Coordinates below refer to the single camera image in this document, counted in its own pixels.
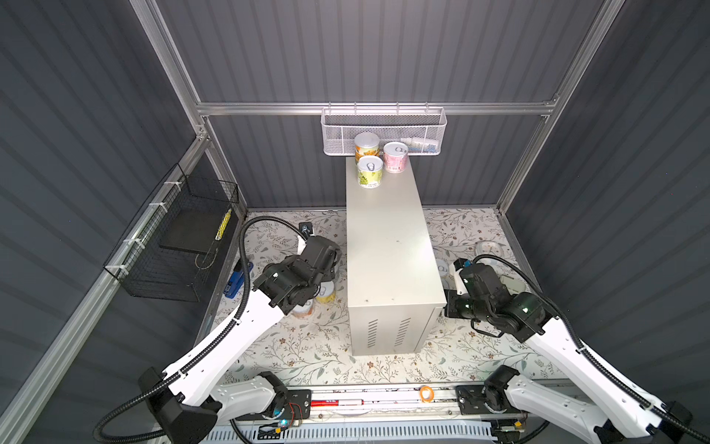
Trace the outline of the can row front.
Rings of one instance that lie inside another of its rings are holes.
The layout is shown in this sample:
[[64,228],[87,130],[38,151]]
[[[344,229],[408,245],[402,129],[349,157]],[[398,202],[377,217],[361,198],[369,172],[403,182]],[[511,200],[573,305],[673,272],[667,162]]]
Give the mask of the can row front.
[[314,313],[314,307],[314,300],[309,300],[304,305],[296,305],[290,314],[297,318],[307,318]]

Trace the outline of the green labelled can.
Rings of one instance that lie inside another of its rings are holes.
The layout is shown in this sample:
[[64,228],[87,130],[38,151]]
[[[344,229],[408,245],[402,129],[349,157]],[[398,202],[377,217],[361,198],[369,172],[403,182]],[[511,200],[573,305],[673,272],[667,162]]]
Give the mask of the green labelled can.
[[362,188],[378,188],[382,182],[384,162],[377,155],[365,155],[357,162],[358,182]]

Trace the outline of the yellow orange labelled can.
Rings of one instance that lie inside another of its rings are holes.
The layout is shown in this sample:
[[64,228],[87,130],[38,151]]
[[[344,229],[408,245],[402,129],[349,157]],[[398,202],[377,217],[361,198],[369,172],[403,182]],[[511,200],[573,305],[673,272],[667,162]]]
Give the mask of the yellow orange labelled can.
[[357,134],[353,139],[355,159],[359,162],[363,157],[380,157],[380,138],[377,134],[366,131]]

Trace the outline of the pink labelled can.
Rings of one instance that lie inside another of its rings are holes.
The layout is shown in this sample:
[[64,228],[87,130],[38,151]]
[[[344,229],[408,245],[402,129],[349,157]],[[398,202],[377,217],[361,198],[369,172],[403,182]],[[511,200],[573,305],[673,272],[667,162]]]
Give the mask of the pink labelled can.
[[408,165],[409,148],[403,142],[388,142],[383,148],[386,172],[399,174]]

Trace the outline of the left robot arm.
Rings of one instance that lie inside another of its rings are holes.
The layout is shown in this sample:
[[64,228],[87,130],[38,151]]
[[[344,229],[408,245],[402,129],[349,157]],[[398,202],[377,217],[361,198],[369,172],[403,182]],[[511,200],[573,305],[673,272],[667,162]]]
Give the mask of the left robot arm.
[[[269,372],[220,388],[223,375],[270,327],[295,307],[314,299],[320,285],[335,277],[340,247],[323,236],[307,235],[290,222],[270,216],[294,231],[304,247],[264,267],[257,279],[246,277],[239,306],[192,350],[163,371],[148,368],[139,379],[141,394],[100,419],[92,431],[99,443],[139,443],[168,437],[173,443],[199,443],[221,421],[246,414],[279,416],[287,389]],[[146,404],[159,429],[129,436],[105,433],[114,419]]]

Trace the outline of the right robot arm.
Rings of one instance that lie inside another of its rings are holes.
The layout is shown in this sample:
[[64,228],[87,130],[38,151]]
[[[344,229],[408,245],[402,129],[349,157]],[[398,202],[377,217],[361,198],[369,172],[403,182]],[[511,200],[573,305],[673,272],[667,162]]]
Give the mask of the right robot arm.
[[692,428],[693,415],[683,405],[665,403],[643,390],[584,343],[563,311],[529,277],[524,278],[527,292],[510,293],[486,263],[489,258],[458,258],[449,265],[455,287],[445,292],[446,317],[469,320],[475,332],[486,323],[495,329],[495,339],[511,336],[547,358],[589,400],[575,400],[511,366],[499,366],[480,390],[456,389],[462,412],[480,406],[492,414],[518,410],[587,443],[678,443],[683,437],[708,442],[708,436]]

